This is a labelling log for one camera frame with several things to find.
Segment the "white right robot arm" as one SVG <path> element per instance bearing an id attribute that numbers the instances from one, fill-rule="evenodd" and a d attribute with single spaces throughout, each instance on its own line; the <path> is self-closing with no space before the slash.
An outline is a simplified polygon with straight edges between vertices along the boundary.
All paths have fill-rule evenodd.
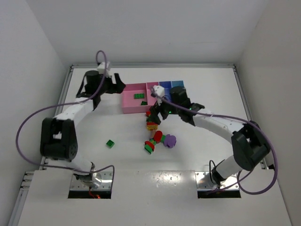
<path id="1" fill-rule="evenodd" d="M 156 99 L 150 108 L 151 122 L 160 124 L 168 115 L 176 114 L 182 121 L 206 129 L 232 145 L 232 156 L 210 170 L 209 177 L 213 184 L 219 186 L 241 170 L 252 171 L 270 152 L 270 145 L 255 122 L 214 117 L 203 105 L 191 102 L 185 87 L 171 88 L 170 99 L 166 98 L 165 89 L 160 85 L 153 86 L 150 91 L 151 96 Z"/>

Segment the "green lego plate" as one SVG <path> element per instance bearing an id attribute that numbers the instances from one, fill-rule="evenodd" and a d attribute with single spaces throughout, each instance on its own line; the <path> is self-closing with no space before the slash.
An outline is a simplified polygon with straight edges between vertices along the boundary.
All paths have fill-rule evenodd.
<path id="1" fill-rule="evenodd" d="M 134 99 L 144 99 L 145 94 L 144 93 L 136 93 L 134 94 Z"/>

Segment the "purple flower lego brick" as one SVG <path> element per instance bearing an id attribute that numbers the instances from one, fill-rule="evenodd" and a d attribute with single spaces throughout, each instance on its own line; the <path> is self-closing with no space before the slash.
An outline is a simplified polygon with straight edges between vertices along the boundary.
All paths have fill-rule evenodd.
<path id="1" fill-rule="evenodd" d="M 176 136 L 167 134 L 164 140 L 164 146 L 168 148 L 173 148 L 176 145 Z"/>

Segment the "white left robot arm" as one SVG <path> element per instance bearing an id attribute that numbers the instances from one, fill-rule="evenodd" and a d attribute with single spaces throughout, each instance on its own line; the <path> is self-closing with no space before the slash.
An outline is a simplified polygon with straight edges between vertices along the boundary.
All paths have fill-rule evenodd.
<path id="1" fill-rule="evenodd" d="M 125 87 L 118 73 L 111 76 L 104 69 L 87 71 L 74 103 L 57 116 L 43 120 L 41 155 L 64 163 L 82 183 L 94 182 L 95 165 L 79 154 L 76 126 L 98 107 L 102 94 L 120 94 Z"/>

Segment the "small green lego brick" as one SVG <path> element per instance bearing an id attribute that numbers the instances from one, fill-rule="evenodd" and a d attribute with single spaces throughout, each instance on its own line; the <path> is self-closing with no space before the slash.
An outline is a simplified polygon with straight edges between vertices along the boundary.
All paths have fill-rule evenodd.
<path id="1" fill-rule="evenodd" d="M 110 139 L 106 142 L 106 146 L 108 148 L 112 148 L 114 145 L 115 145 L 115 142 Z"/>

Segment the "red rounded lego brick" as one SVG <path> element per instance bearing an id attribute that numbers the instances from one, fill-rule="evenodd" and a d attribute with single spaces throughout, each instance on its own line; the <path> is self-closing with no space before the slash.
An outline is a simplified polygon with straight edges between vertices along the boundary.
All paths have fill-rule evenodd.
<path id="1" fill-rule="evenodd" d="M 162 133 L 161 131 L 157 130 L 157 131 L 155 132 L 155 134 L 154 134 L 153 139 L 154 139 L 154 141 L 155 141 L 156 143 L 160 143 L 160 142 L 161 142 L 161 139 L 162 139 L 162 136 L 163 136 L 163 133 Z"/>

